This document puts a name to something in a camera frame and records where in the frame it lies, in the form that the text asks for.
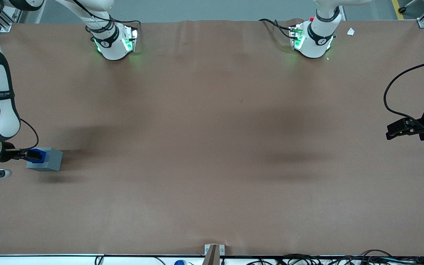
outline green led light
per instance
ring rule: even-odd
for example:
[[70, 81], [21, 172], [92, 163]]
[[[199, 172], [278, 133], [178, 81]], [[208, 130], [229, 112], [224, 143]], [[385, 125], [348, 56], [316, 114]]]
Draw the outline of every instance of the green led light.
[[128, 52], [132, 50], [132, 42], [130, 40], [125, 40], [122, 39], [124, 46], [125, 46], [125, 50], [127, 50]]
[[94, 43], [96, 44], [96, 47], [98, 48], [98, 52], [101, 52], [101, 48], [99, 47], [98, 42], [96, 41], [96, 39], [94, 39]]

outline brown table surface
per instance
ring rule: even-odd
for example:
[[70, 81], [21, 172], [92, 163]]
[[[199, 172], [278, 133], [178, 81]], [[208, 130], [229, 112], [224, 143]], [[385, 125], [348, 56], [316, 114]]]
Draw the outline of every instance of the brown table surface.
[[[64, 160], [2, 166], [0, 254], [424, 255], [424, 142], [387, 141], [400, 117], [382, 103], [424, 62], [424, 29], [337, 33], [306, 59], [262, 22], [145, 24], [136, 54], [107, 61], [82, 25], [15, 25], [1, 43], [19, 114]], [[424, 68], [389, 104], [421, 116]]]

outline metal bracket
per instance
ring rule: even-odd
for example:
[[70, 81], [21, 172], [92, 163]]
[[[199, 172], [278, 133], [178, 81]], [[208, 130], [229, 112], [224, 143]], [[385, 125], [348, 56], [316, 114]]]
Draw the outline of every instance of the metal bracket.
[[[204, 245], [204, 255], [207, 255], [207, 252], [209, 251], [209, 248], [211, 245], [215, 244], [206, 244]], [[225, 245], [219, 245], [220, 255], [225, 255]]]
[[12, 20], [8, 14], [6, 14], [4, 11], [0, 12], [0, 32], [10, 32], [13, 22], [14, 20]]
[[420, 21], [419, 17], [417, 17], [417, 22], [418, 22], [419, 28], [424, 28], [424, 24]]

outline white robotic arm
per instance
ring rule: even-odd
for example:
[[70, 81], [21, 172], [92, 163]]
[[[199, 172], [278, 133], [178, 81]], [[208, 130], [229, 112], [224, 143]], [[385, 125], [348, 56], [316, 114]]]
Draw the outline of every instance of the white robotic arm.
[[137, 29], [115, 22], [107, 12], [113, 0], [56, 0], [77, 15], [108, 60], [122, 59], [135, 48]]
[[[118, 60], [134, 50], [137, 29], [113, 22], [108, 14], [113, 0], [56, 0], [74, 12], [94, 36], [98, 51], [106, 59]], [[9, 5], [19, 10], [38, 10], [44, 0], [0, 0], [0, 7]], [[14, 137], [20, 128], [12, 88], [11, 74], [8, 62], [0, 47], [0, 163], [10, 159], [37, 161], [44, 158], [43, 152], [34, 149], [15, 149], [6, 142]], [[0, 170], [0, 177], [8, 177], [9, 170]]]
[[313, 0], [317, 4], [315, 18], [296, 25], [291, 30], [291, 45], [306, 57], [321, 57], [330, 48], [335, 29], [342, 15], [339, 6], [357, 6], [372, 0]]

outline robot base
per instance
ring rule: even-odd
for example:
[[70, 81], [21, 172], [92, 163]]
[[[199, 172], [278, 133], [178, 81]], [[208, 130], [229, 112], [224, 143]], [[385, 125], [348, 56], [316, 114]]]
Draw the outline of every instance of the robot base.
[[325, 54], [326, 50], [330, 48], [330, 40], [325, 45], [317, 45], [313, 39], [308, 36], [308, 25], [310, 20], [304, 21], [302, 24], [297, 24], [293, 28], [289, 28], [291, 37], [296, 37], [296, 40], [291, 39], [291, 47], [293, 50], [298, 50], [302, 55], [308, 58], [318, 58]]
[[98, 47], [98, 52], [104, 58], [113, 61], [124, 58], [129, 52], [134, 52], [138, 37], [137, 29], [116, 22], [115, 26], [119, 28], [120, 34], [110, 47], [108, 47], [109, 43], [107, 42], [98, 43], [94, 40], [94, 43]]

